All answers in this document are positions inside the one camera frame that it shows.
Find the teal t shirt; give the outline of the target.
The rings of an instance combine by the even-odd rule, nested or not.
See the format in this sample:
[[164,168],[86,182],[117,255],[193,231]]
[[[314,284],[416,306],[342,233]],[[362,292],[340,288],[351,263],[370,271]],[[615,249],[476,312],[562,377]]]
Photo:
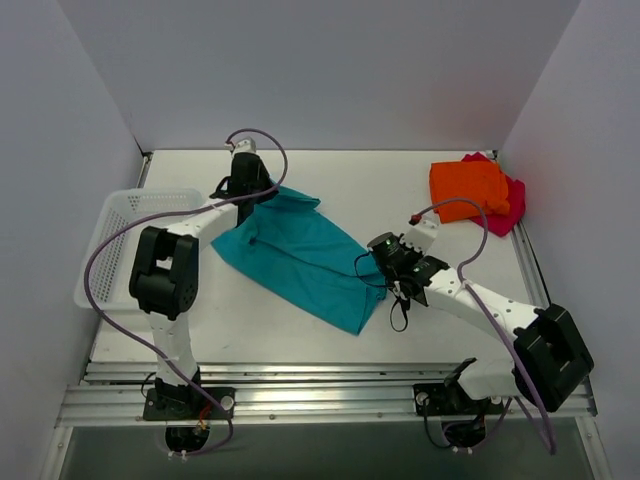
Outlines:
[[317,211],[320,203],[282,186],[212,247],[250,280],[357,336],[386,297],[384,278],[367,250]]

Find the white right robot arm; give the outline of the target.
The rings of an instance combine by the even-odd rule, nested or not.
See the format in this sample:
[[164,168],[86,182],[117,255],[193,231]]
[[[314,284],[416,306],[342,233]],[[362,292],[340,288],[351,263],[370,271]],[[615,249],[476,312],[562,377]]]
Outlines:
[[557,411],[594,368],[570,312],[518,302],[460,278],[446,262],[403,236],[385,232],[367,248],[403,310],[413,304],[453,315],[504,343],[510,360],[466,360],[444,388],[444,400],[464,413],[489,397],[524,396]]

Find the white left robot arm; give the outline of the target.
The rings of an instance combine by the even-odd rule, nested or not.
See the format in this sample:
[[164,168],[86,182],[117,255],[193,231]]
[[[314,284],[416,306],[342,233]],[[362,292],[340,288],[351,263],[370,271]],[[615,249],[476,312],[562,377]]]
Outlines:
[[202,405],[202,395],[194,388],[200,383],[200,370],[188,321],[198,294],[200,253],[241,225],[256,204],[276,194],[258,154],[236,152],[230,175],[204,203],[203,212],[167,227],[148,226],[140,233],[129,293],[146,314],[153,345],[160,351],[155,392],[179,419],[194,417]]

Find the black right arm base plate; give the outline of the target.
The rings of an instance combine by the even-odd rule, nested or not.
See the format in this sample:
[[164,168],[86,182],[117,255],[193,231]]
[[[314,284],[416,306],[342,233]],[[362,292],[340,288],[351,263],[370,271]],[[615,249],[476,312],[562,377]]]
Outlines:
[[502,402],[494,403],[489,398],[472,400],[461,388],[443,383],[417,383],[412,390],[418,416],[497,415],[504,408]]

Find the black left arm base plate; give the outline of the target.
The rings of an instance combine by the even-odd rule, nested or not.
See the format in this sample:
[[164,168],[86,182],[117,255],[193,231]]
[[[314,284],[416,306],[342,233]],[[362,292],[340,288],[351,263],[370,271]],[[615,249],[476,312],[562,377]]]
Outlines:
[[162,385],[146,392],[142,418],[145,421],[224,420],[232,418],[235,389],[204,387],[205,397],[191,386]]

